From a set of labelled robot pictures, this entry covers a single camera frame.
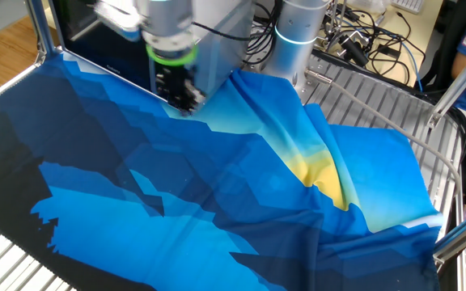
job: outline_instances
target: white wire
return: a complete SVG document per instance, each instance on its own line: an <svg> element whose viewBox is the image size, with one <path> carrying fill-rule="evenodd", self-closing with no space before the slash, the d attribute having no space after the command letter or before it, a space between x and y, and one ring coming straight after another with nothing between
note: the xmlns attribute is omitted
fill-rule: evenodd
<svg viewBox="0 0 466 291"><path fill-rule="evenodd" d="M414 137L410 133L407 133L405 130L403 130L400 126L396 125L393 123L393 121L389 120L386 118L386 116L383 116L382 114L378 113L375 109L371 108L368 106L366 103L363 101L357 99L353 94L348 92L343 86L331 82L330 83L332 86L336 87L337 89L341 90L346 96L348 96L350 99L352 99L355 103L361 105L364 109L367 111L371 112L373 115L377 116L381 120L383 120L387 125L391 126L393 129L398 131L399 133L402 133L404 136L406 136L409 140L416 142L419 146L423 147L424 149L430 151L432 154L434 154L436 157L438 157L444 164L449 167L449 171L451 174L454 176L455 184L456 184L456 193L459 193L463 188L462 188L462 183L461 183L461 177L460 174L458 173L458 170L454 167L454 165L449 161L447 158L445 158L442 154L440 154L437 150L433 149L429 145L427 145L425 142L421 141L420 139Z"/></svg>

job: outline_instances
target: metal grid table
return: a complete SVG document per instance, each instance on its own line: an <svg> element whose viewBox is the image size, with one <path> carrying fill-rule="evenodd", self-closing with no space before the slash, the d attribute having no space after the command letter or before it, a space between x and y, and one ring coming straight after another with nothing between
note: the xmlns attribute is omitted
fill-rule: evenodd
<svg viewBox="0 0 466 291"><path fill-rule="evenodd" d="M0 235L0 291L70 291L61 278Z"/></svg>
<svg viewBox="0 0 466 291"><path fill-rule="evenodd" d="M333 65L311 56L309 67L342 85L358 99L398 124L406 132L420 138L451 160L456 168L461 157L461 136L458 125L444 116L436 129L427 126L433 105L417 99L407 92L364 74ZM388 128L379 118L354 104L348 97L329 85L309 80L299 91L303 104L318 103L330 124L343 124L367 128ZM447 221L455 191L455 182L447 166L432 153L413 144L431 202L443 214L441 238L447 232Z"/></svg>

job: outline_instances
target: wooden floor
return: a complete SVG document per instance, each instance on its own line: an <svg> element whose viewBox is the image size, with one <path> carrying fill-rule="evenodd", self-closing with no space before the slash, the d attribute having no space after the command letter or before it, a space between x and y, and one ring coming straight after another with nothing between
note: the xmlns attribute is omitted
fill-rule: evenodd
<svg viewBox="0 0 466 291"><path fill-rule="evenodd" d="M36 42L28 17L0 31L0 86L33 64Z"/></svg>

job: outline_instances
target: green ring light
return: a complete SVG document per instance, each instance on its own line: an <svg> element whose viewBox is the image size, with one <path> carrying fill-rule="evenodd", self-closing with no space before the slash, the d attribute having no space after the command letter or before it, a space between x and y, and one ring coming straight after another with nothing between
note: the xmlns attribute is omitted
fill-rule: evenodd
<svg viewBox="0 0 466 291"><path fill-rule="evenodd" d="M193 60L197 58L197 46L194 45L192 51L182 58L178 58L176 60L167 60L161 57L158 57L151 46L146 46L146 53L151 57L155 62L161 65L168 65L168 66L181 66L191 63Z"/></svg>

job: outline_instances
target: yellow stripe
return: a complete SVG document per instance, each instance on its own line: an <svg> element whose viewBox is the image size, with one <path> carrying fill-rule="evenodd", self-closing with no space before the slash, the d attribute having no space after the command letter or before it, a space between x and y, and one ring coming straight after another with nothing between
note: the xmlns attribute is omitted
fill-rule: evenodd
<svg viewBox="0 0 466 291"><path fill-rule="evenodd" d="M298 154L286 162L286 165L302 181L303 185L306 187L316 185L323 194L332 198L336 207L348 210L336 165L327 150L306 158Z"/></svg>

